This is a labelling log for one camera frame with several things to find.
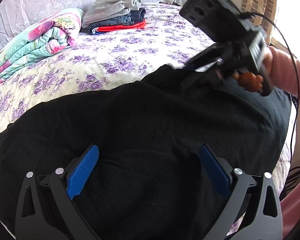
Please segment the pink sleeved right forearm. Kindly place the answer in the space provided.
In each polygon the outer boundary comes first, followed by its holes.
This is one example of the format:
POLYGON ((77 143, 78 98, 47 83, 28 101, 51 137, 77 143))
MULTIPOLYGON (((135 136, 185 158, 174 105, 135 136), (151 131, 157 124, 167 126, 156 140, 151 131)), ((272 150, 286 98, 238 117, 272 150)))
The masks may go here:
MULTIPOLYGON (((271 68, 270 78, 273 85, 289 92, 290 94, 298 95, 298 84, 296 80, 295 69, 291 57, 284 51, 270 47, 273 55, 273 65, 271 68)), ((296 68, 299 76, 300 87, 300 61, 295 60, 296 68)))

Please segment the person's right hand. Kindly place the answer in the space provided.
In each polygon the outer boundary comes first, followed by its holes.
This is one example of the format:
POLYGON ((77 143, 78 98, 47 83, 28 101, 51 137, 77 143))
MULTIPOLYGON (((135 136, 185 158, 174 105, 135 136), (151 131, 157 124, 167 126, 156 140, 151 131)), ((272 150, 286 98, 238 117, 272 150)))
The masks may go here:
MULTIPOLYGON (((263 64, 268 71, 268 74, 270 74, 273 65, 273 55, 269 47, 265 49, 263 64)), ((251 72, 239 74, 238 71, 235 71, 232 77, 238 82, 241 87, 249 92, 259 92, 263 87, 263 77, 260 75, 255 75, 251 72)))

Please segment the pink sleeved left forearm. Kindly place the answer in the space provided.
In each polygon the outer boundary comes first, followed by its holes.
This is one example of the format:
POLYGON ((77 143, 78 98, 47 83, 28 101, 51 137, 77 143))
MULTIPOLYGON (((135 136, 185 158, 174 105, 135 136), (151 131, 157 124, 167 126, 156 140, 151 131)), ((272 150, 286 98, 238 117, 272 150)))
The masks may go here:
POLYGON ((281 201, 283 237, 286 237, 300 219, 300 183, 281 201))

